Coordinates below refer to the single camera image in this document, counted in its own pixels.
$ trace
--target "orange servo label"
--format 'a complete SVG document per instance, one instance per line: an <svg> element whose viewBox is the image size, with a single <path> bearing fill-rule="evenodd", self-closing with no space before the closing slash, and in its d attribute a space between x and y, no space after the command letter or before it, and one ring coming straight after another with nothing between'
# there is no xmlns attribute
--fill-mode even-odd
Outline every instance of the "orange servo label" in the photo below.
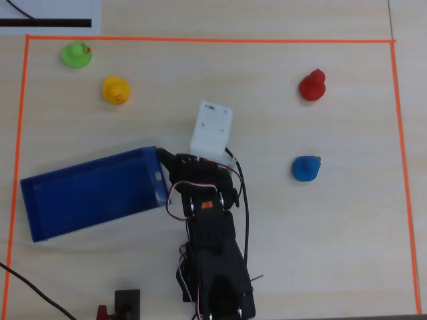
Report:
<svg viewBox="0 0 427 320"><path fill-rule="evenodd" d="M214 204L212 203L212 201L206 201L201 204L202 209L209 209L213 207L214 207Z"/></svg>

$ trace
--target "yellow rubber duck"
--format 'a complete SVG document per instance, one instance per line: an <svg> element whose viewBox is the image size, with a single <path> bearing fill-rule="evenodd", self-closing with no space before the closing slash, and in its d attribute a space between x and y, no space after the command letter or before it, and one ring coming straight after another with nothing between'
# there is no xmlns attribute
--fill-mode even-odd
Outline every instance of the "yellow rubber duck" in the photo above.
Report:
<svg viewBox="0 0 427 320"><path fill-rule="evenodd" d="M120 105L129 99L131 89L129 84L117 75L109 75L102 85L102 96L114 105Z"/></svg>

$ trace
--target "black stripe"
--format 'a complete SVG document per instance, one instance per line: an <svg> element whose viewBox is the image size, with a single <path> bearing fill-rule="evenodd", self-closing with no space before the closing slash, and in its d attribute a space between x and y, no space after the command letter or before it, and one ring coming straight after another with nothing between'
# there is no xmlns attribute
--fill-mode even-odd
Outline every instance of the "black stripe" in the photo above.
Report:
<svg viewBox="0 0 427 320"><path fill-rule="evenodd" d="M0 27L74 27L90 28L92 19L0 19Z"/></svg>

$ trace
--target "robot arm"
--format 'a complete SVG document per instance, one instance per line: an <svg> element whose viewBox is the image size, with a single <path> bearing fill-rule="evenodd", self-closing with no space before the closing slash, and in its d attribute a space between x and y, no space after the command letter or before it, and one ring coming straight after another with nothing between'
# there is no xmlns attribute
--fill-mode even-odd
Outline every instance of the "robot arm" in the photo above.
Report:
<svg viewBox="0 0 427 320"><path fill-rule="evenodd" d="M197 160L192 155L172 155L158 149L157 156L169 171L172 183L209 183L218 190L183 183L177 186L189 235L185 245L187 259L177 271L183 300L189 301L188 293L193 301L198 300L204 319L254 317L253 289L229 211L233 204L239 205L230 173L216 163Z"/></svg>

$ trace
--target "blue rubber duck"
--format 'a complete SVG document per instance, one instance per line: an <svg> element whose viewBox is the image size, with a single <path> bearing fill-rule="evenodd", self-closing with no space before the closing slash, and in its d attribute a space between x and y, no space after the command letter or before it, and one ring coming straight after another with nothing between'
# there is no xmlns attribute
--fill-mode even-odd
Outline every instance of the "blue rubber duck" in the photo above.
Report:
<svg viewBox="0 0 427 320"><path fill-rule="evenodd" d="M313 181L320 168L320 157L314 155L303 155L292 163L292 173L298 181Z"/></svg>

